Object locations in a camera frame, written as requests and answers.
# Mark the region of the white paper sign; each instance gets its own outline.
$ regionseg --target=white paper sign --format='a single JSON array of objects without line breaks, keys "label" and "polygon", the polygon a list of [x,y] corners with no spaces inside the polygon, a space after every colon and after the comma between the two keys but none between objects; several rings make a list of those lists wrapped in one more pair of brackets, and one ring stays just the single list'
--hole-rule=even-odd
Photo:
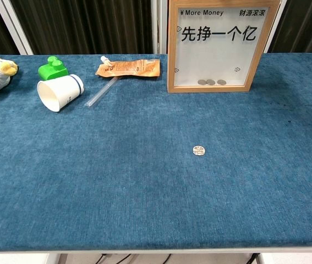
[{"label": "white paper sign", "polygon": [[179,8],[174,85],[244,85],[267,13],[265,7]]}]

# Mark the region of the plastic straw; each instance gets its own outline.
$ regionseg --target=plastic straw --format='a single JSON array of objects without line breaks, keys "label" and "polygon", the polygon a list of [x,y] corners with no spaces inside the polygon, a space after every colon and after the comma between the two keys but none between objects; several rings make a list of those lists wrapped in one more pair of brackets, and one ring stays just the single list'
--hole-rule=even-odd
[{"label": "plastic straw", "polygon": [[97,103],[103,95],[105,95],[108,90],[111,88],[111,86],[119,80],[121,77],[120,76],[115,76],[112,80],[110,80],[94,97],[92,97],[87,103],[85,103],[86,106],[91,107],[95,103]]}]

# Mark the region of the blue felt surface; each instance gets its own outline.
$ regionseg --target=blue felt surface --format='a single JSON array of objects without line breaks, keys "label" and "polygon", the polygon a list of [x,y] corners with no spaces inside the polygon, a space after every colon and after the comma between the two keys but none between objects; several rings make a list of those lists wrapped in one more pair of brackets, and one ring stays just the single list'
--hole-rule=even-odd
[{"label": "blue felt surface", "polygon": [[0,93],[0,251],[312,246],[312,54],[265,54],[250,92],[213,94],[168,94],[161,56],[93,109],[100,56],[59,55],[85,84],[59,113],[36,91],[48,56],[1,57],[20,69]]}]

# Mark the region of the wooden frame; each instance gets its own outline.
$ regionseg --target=wooden frame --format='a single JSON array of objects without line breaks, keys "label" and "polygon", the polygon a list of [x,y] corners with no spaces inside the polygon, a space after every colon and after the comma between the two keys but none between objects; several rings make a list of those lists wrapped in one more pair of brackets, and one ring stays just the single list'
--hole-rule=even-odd
[{"label": "wooden frame", "polygon": [[[168,21],[168,92],[246,92],[250,90],[257,66],[264,51],[280,0],[169,0]],[[174,86],[176,63],[178,8],[218,7],[268,7],[269,11],[262,27],[261,36],[251,61],[244,85],[238,86]]]}]

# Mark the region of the snack packet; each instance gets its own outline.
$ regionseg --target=snack packet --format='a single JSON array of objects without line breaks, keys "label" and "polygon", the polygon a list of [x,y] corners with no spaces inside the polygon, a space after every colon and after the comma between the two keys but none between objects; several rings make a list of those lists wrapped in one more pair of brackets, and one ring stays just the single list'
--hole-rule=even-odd
[{"label": "snack packet", "polygon": [[140,59],[133,62],[110,62],[99,66],[96,75],[102,77],[135,75],[144,77],[160,76],[159,59]]}]

